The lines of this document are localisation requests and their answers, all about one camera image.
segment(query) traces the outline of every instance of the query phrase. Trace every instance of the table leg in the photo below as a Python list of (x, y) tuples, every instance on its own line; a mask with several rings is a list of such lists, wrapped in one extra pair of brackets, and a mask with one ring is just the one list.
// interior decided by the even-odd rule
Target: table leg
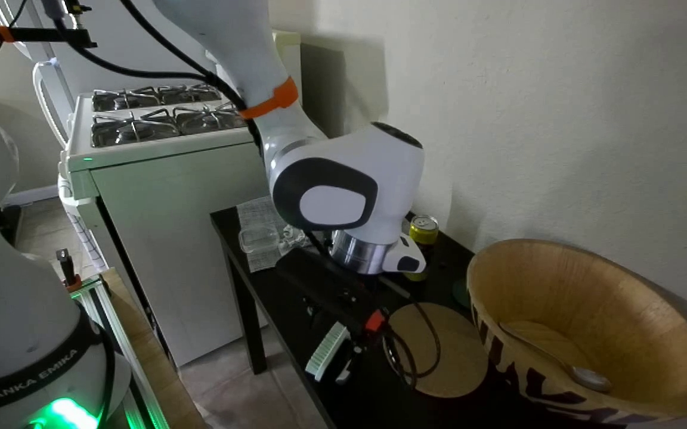
[(244, 335), (245, 335), (245, 345), (248, 345), (251, 370), (252, 370), (252, 375), (263, 375), (267, 370), (267, 356), (264, 356), (264, 343), (263, 343), (263, 328), (258, 325), (255, 301), (248, 290), (248, 284), (235, 270), (232, 263), (229, 263), (229, 273), (232, 273), (232, 284), (235, 284), (235, 296), (238, 301), (238, 312), (242, 312)]

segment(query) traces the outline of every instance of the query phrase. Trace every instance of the wooden bowl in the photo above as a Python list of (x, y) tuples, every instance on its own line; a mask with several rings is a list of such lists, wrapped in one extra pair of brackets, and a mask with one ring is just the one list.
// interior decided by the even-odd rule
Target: wooden bowl
[[(503, 240), (470, 263), (467, 290), (492, 365), (527, 400), (601, 424), (687, 414), (687, 322), (637, 273), (578, 248)], [(502, 328), (511, 325), (570, 343), (535, 347)], [(565, 350), (579, 350), (610, 391), (579, 385)]]

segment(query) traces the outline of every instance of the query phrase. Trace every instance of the small black table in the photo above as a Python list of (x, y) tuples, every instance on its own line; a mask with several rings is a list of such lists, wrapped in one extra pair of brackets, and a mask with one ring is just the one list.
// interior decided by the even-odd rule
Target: small black table
[[(521, 427), (546, 427), (546, 429), (582, 429), (598, 424), (582, 424), (565, 419), (552, 412), (543, 412), (527, 400), (523, 400), (503, 376), (492, 368), (485, 383), (455, 400), (440, 400), (410, 391), (388, 368), (382, 347), (369, 347), (351, 379), (341, 385), (335, 382), (317, 383), (303, 371), (307, 358), (314, 353), (317, 343), (326, 334), (326, 326), (310, 322), (305, 296), (288, 287), (278, 270), (248, 271), (248, 259), (238, 246), (238, 216), (236, 210), (221, 210), (212, 215), (212, 225), (221, 236), (225, 256), (229, 263), (245, 345), (251, 356), (251, 368), (255, 375), (267, 370), (260, 322), (255, 303), (264, 309), (270, 325), (278, 328), (283, 350), (291, 356), (291, 363), (303, 379), (303, 385), (313, 396), (323, 418), (330, 427), (357, 429), (357, 427), (398, 427), (398, 429), (430, 429), (430, 427), (492, 427), (492, 429), (521, 429)], [(462, 246), (442, 236), (435, 256), (430, 276), (421, 284), (405, 281), (400, 276), (388, 276), (393, 284), (403, 287), (418, 301), (433, 301), (448, 304), (462, 315), (467, 309), (458, 304), (450, 288), (458, 281), (465, 281), (465, 270), (472, 252)], [(388, 288), (374, 288), (386, 308), (398, 308), (398, 298)]]

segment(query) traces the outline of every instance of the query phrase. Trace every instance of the wall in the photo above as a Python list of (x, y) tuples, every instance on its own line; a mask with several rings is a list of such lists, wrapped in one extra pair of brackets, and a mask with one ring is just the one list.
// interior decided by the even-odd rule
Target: wall
[(418, 135), (450, 236), (576, 244), (687, 301), (687, 3), (270, 5), (305, 32), (310, 117)]
[(20, 147), (16, 190), (56, 185), (58, 140), (31, 91), (31, 61), (4, 46), (0, 53), (0, 123)]

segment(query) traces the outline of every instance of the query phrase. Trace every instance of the floor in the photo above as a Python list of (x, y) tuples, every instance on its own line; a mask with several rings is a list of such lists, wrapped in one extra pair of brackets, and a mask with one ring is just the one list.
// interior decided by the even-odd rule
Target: floor
[[(63, 213), (59, 201), (23, 208), (16, 233), (20, 250), (53, 263), (66, 248), (78, 273), (94, 267)], [(270, 370), (255, 376), (248, 368), (245, 345), (236, 341), (179, 371), (183, 385), (212, 429), (317, 429), (324, 427), (313, 397), (305, 394), (278, 335), (264, 332)]]

